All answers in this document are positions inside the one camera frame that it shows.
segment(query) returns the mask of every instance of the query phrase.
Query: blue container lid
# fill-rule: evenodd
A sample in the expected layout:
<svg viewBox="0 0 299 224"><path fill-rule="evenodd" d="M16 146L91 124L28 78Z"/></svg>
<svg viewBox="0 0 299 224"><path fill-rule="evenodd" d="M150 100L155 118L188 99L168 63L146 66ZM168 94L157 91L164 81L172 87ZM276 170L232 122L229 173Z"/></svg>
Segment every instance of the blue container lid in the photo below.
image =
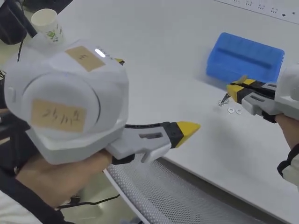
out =
<svg viewBox="0 0 299 224"><path fill-rule="evenodd" d="M206 73L231 83L241 76L276 82L285 52L255 41L222 33L207 61Z"/></svg>

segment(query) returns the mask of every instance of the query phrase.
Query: led light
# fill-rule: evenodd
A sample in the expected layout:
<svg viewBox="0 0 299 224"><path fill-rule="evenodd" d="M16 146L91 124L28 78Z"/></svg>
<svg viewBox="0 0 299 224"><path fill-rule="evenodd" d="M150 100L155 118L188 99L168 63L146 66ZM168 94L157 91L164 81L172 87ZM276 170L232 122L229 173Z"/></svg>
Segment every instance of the led light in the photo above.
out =
<svg viewBox="0 0 299 224"><path fill-rule="evenodd" d="M101 57L106 57L106 55L100 49L95 49L94 51Z"/></svg>

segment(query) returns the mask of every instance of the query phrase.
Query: human hand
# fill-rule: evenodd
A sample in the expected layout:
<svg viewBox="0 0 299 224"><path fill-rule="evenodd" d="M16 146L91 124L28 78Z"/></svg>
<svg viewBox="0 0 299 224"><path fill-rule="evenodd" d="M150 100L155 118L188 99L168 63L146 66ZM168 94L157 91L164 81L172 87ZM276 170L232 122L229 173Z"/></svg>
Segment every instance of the human hand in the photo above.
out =
<svg viewBox="0 0 299 224"><path fill-rule="evenodd" d="M82 189L94 174L106 169L112 155L106 150L79 162L49 164L41 155L29 160L16 179L56 208Z"/></svg>
<svg viewBox="0 0 299 224"><path fill-rule="evenodd" d="M289 118L283 114L277 115L275 120L281 127L286 142L289 144L290 148L293 149L297 144L299 144L299 121Z"/></svg>

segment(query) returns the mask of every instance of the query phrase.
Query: masking tape label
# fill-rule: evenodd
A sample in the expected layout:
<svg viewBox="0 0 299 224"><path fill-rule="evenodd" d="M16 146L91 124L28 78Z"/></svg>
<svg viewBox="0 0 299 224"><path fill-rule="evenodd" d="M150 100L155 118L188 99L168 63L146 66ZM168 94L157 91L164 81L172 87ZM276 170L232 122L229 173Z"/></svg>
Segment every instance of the masking tape label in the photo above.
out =
<svg viewBox="0 0 299 224"><path fill-rule="evenodd" d="M86 109L67 106L43 99L34 99L31 110L31 123L34 126L60 131L83 132Z"/></svg>
<svg viewBox="0 0 299 224"><path fill-rule="evenodd" d="M65 52L88 72L105 65L96 55L83 46L68 49Z"/></svg>

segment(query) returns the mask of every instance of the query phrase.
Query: white table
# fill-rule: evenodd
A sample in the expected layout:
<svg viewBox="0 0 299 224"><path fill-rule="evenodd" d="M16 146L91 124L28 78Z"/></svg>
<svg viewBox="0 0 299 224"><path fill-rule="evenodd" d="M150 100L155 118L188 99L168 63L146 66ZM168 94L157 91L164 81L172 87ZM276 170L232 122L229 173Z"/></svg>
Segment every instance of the white table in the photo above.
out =
<svg viewBox="0 0 299 224"><path fill-rule="evenodd" d="M283 49L285 68L299 60L298 25L212 0L74 0L59 19L69 38L89 38L125 59L129 123L186 120L202 125L166 159L298 223L299 193L276 171L288 154L279 127L244 110L237 115L219 107L223 84L205 75L221 32ZM30 55L32 46L34 42L22 54Z"/></svg>

